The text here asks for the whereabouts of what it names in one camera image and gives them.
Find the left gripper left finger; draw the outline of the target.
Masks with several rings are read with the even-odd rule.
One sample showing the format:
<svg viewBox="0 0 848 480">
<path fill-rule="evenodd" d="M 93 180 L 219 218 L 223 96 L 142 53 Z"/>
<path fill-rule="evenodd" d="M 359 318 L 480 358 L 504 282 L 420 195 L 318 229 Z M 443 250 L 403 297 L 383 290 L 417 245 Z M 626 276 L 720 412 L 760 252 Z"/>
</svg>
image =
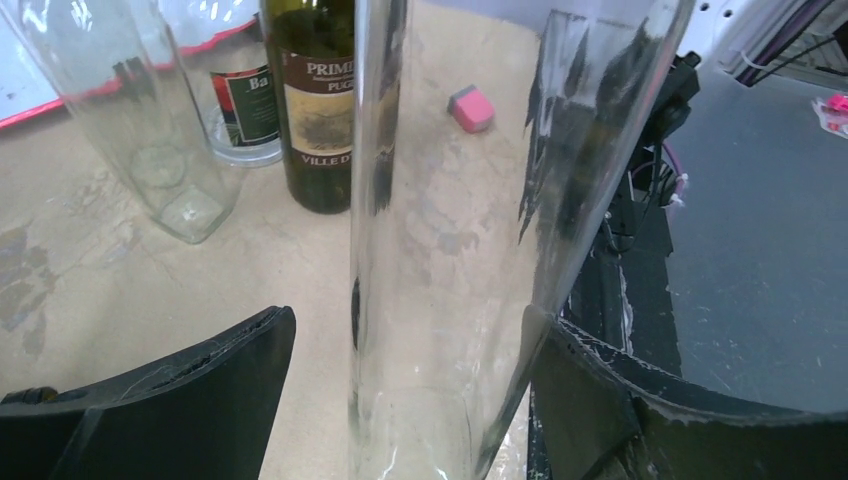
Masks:
<svg viewBox="0 0 848 480">
<path fill-rule="evenodd" d="M 5 479 L 255 479 L 296 336 L 271 306 L 123 374 L 1 400 Z"/>
</svg>

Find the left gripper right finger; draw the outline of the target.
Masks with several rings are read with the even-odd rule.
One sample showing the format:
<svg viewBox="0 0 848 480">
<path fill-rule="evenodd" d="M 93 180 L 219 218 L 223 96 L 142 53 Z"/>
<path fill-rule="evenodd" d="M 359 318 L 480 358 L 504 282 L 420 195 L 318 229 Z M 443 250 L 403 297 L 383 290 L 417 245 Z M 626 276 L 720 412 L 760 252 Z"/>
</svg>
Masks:
<svg viewBox="0 0 848 480">
<path fill-rule="evenodd" d="M 624 323 L 562 310 L 531 381 L 531 479 L 843 479 L 847 415 L 723 395 L 680 376 L 670 318 L 634 342 Z"/>
</svg>

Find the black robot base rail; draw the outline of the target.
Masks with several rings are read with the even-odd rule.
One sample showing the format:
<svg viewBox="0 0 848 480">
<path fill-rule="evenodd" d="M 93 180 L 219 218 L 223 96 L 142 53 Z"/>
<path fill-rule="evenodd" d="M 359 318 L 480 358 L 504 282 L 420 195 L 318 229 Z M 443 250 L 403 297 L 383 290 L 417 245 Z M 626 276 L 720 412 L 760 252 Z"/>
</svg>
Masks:
<svg viewBox="0 0 848 480">
<path fill-rule="evenodd" d="M 668 292 L 668 208 L 687 179 L 668 136 L 699 92 L 695 52 L 676 56 L 607 216 L 533 370 L 529 479 L 633 479 L 641 425 L 626 388 L 583 347 L 602 343 L 656 369 L 682 371 Z"/>
</svg>

